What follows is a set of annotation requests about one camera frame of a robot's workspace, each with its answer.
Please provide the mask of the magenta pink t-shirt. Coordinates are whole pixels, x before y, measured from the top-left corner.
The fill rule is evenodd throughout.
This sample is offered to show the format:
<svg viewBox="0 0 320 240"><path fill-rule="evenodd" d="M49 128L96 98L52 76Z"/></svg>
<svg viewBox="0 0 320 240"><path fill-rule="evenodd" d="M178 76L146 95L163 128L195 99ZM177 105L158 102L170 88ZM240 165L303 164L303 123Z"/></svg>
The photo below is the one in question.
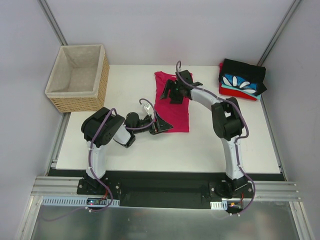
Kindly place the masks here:
<svg viewBox="0 0 320 240"><path fill-rule="evenodd" d="M176 76L162 71L157 71L155 75L155 110L159 116L173 126L168 133L189 133L189 102L188 98L184 98L182 104L171 104L170 99L160 99L165 89L167 80L175 81Z"/></svg>

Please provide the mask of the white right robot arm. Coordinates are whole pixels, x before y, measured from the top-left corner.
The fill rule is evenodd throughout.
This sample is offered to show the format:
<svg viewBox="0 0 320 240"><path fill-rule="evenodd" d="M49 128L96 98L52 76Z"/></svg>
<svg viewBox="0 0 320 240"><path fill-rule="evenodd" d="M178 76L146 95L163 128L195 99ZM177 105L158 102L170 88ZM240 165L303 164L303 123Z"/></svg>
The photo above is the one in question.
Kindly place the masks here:
<svg viewBox="0 0 320 240"><path fill-rule="evenodd" d="M242 193L248 184L242 169L242 157L239 147L243 121L238 101L234 97L223 99L201 88L200 82L193 82L188 70L177 71L176 80L167 80L161 99L170 98L171 104L181 104L185 98L195 101L211 111L215 134L221 139L225 156L225 180L217 184L214 192L230 199Z"/></svg>

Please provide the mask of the red t-shirt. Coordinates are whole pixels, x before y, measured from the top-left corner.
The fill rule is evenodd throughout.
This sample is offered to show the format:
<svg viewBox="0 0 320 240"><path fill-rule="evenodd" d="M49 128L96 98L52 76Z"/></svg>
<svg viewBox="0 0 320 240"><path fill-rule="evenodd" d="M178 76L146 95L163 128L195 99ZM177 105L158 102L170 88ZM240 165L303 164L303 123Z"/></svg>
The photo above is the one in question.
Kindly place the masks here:
<svg viewBox="0 0 320 240"><path fill-rule="evenodd" d="M235 97L235 98L241 98L241 99L246 99L246 100L251 100L251 101L257 100L257 98L253 95L250 95L248 93L244 93L242 91L239 91L239 90L236 90L233 88L229 89L229 88L223 87L221 84L219 85L218 90L221 95Z"/></svg>

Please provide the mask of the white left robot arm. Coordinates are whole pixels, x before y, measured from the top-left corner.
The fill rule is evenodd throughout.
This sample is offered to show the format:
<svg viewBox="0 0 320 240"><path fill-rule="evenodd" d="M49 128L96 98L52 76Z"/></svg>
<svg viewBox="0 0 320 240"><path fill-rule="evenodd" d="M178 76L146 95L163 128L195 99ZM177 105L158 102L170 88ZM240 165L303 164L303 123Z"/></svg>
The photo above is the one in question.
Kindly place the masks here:
<svg viewBox="0 0 320 240"><path fill-rule="evenodd" d="M88 188L99 195L105 191L106 183L102 180L106 174L107 144L114 140L125 148L129 148L136 140L136 134L149 132L157 135L174 127L160 117L147 114L143 119L136 112L126 117L112 113L114 109L102 107L88 117L81 126L81 132L88 146L88 164L86 174L91 180Z"/></svg>

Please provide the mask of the black printed t-shirt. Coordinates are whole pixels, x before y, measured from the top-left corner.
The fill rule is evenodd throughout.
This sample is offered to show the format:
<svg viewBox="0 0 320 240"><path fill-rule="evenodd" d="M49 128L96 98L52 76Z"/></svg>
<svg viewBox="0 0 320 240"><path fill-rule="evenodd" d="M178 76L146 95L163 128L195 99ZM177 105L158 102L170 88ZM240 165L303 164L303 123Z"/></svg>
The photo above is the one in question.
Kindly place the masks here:
<svg viewBox="0 0 320 240"><path fill-rule="evenodd" d="M227 85L241 90L254 90L261 95L267 90L264 84L266 68L245 62L225 58L219 71L220 85Z"/></svg>

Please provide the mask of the light teal t-shirt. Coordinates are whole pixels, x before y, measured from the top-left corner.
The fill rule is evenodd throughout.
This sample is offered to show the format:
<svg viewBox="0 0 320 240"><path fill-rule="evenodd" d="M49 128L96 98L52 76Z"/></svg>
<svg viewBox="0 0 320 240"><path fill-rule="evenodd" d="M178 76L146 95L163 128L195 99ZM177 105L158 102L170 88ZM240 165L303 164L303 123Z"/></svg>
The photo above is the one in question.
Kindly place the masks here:
<svg viewBox="0 0 320 240"><path fill-rule="evenodd" d="M253 89L238 89L232 86L227 86L225 84L221 85L222 88L229 89L229 90L234 90L238 92L245 93L247 95L253 96L254 98L260 98L260 95L256 95L256 92Z"/></svg>

